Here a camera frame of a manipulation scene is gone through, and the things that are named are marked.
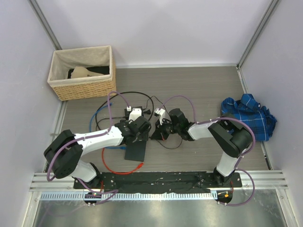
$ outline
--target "white wall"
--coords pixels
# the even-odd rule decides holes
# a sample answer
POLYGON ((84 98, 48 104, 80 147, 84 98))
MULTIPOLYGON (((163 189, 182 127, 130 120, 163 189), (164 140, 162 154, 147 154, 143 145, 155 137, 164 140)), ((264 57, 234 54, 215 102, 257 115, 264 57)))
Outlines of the white wall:
POLYGON ((26 0, 0 3, 0 226, 23 218, 60 102, 46 83, 54 48, 26 0))
POLYGON ((298 218, 303 210, 303 1, 282 0, 242 68, 249 92, 277 118, 266 144, 282 169, 298 218))
POLYGON ((38 0, 63 49, 117 65, 238 63, 270 0, 38 0))

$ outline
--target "blue fabric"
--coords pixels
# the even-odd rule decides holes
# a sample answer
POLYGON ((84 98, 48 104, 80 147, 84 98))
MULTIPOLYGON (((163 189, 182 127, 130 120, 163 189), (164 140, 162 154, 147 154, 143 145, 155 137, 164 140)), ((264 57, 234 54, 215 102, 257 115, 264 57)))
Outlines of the blue fabric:
POLYGON ((227 98, 221 103, 222 114, 231 113, 238 120, 246 123, 254 132, 256 140, 268 141, 273 135, 276 119, 266 106, 260 108, 252 94, 244 94, 241 100, 227 98))

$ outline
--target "white fabric liner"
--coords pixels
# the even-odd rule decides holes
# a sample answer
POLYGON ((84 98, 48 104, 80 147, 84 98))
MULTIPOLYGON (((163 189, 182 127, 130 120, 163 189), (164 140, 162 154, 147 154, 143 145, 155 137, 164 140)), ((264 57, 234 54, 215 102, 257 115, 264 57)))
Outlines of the white fabric liner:
POLYGON ((113 53, 111 46, 97 46, 54 51, 47 82, 51 87, 112 80, 113 53), (95 77, 67 79, 68 71, 76 66, 109 66, 109 74, 95 77))

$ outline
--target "metal corner post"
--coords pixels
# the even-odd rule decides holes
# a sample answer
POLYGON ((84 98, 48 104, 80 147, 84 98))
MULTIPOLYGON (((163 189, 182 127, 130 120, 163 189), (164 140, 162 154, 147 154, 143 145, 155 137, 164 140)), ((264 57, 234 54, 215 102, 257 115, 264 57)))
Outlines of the metal corner post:
POLYGON ((40 9, 38 3, 36 0, 27 0, 32 7, 33 11, 35 12, 36 16, 38 17, 41 25, 43 26, 46 34, 48 35, 49 39, 51 40, 53 46, 55 47, 55 50, 62 50, 62 47, 60 46, 55 34, 52 31, 52 28, 48 24, 42 10, 40 9))
POLYGON ((267 7, 264 16, 262 17, 254 35, 252 36, 252 38, 250 39, 249 44, 247 45, 243 55, 241 56, 241 59, 237 65, 237 67, 240 69, 242 67, 242 65, 244 64, 247 56, 249 55, 251 49, 253 48, 253 46, 255 45, 257 39, 260 37, 262 31, 264 30, 267 22, 269 21, 270 17, 272 16, 273 12, 275 11, 276 7, 278 6, 280 0, 271 0, 271 3, 269 4, 269 6, 267 7))

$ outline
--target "blue cable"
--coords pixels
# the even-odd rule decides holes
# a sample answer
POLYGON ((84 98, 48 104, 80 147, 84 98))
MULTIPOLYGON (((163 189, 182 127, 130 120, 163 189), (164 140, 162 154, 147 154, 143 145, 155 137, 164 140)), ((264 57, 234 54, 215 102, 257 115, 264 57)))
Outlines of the blue cable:
MULTIPOLYGON (((91 117, 90 122, 89 122, 89 132, 91 132, 91 124, 93 122, 94 116, 97 115, 100 110, 103 110, 104 108, 106 108, 107 105, 101 107, 99 110, 97 110, 94 115, 91 117)), ((106 147, 107 149, 121 149, 121 150, 126 150, 126 147, 106 147)))

